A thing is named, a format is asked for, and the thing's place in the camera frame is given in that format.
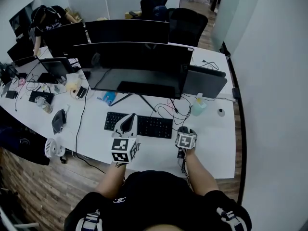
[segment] wooden floor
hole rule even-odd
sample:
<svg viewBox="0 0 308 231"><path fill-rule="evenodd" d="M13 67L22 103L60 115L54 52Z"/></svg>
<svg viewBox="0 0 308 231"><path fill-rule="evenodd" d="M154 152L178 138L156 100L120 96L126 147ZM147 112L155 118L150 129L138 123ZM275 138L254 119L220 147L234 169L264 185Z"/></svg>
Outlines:
<svg viewBox="0 0 308 231"><path fill-rule="evenodd" d="M208 25L203 32L199 47L212 50L210 32L215 14L208 6L182 1L181 7L196 10L208 17ZM235 178L218 180L219 188L237 201L241 165L242 137L238 105L234 105L236 127L236 169ZM39 230L63 230L64 219L82 197L92 191L103 178L103 173L91 168L79 159L68 155L67 164L52 160L49 166L40 166L21 159L0 148L0 166L3 167L3 181L6 188L17 191L21 205L29 222L38 222ZM103 171L108 165L95 160L89 162Z"/></svg>

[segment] office chair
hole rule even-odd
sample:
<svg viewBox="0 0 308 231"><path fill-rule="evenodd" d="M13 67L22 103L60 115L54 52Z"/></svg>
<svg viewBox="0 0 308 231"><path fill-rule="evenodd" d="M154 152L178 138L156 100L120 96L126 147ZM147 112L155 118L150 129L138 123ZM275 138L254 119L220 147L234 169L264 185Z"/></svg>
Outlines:
<svg viewBox="0 0 308 231"><path fill-rule="evenodd" d="M132 19L166 21L166 3L168 0L141 0L141 16L137 17L134 12L129 12Z"/></svg>
<svg viewBox="0 0 308 231"><path fill-rule="evenodd" d="M168 9L166 14L170 25L169 42L198 47L207 17L184 8Z"/></svg>

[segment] white fan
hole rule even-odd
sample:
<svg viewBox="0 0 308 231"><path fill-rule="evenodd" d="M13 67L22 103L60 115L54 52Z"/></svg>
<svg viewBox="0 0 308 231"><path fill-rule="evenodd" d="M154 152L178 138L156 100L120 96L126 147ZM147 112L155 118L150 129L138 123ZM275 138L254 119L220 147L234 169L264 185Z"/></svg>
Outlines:
<svg viewBox="0 0 308 231"><path fill-rule="evenodd" d="M47 139L45 143L45 155L47 157L63 156L65 154L65 147L57 146L57 142L54 139Z"/></svg>

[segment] shoulder strap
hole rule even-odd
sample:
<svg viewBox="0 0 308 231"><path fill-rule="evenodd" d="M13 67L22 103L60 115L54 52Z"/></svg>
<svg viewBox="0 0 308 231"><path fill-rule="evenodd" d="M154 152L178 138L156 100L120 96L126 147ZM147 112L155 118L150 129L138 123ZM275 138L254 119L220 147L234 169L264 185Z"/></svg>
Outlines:
<svg viewBox="0 0 308 231"><path fill-rule="evenodd" d="M103 221L99 216L99 210L94 213L88 213L85 218L79 220L76 231L103 231Z"/></svg>
<svg viewBox="0 0 308 231"><path fill-rule="evenodd" d="M60 14L59 14L53 7L47 7L47 8L45 9L45 11L51 12L51 13L53 13L53 14L56 14L56 15L59 16L59 19L61 19Z"/></svg>
<svg viewBox="0 0 308 231"><path fill-rule="evenodd" d="M226 212L221 208L217 208L216 212L221 216L223 222L230 225L232 231L247 231L244 220L237 217L233 211Z"/></svg>

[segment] black keyboard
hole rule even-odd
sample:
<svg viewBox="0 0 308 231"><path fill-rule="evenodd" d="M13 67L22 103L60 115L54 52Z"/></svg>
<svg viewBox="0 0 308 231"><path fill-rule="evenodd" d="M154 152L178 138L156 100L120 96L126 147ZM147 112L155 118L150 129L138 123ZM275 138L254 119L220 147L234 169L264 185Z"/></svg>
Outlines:
<svg viewBox="0 0 308 231"><path fill-rule="evenodd" d="M29 98L29 102L33 102L35 101L36 97L43 97L47 103L51 104L52 99L53 99L53 93L49 93L49 92L41 92L41 91L35 91L33 90L31 92L30 98Z"/></svg>
<svg viewBox="0 0 308 231"><path fill-rule="evenodd" d="M128 114L108 112L105 121L105 130L113 131L116 123ZM138 116L138 135L171 139L172 119Z"/></svg>

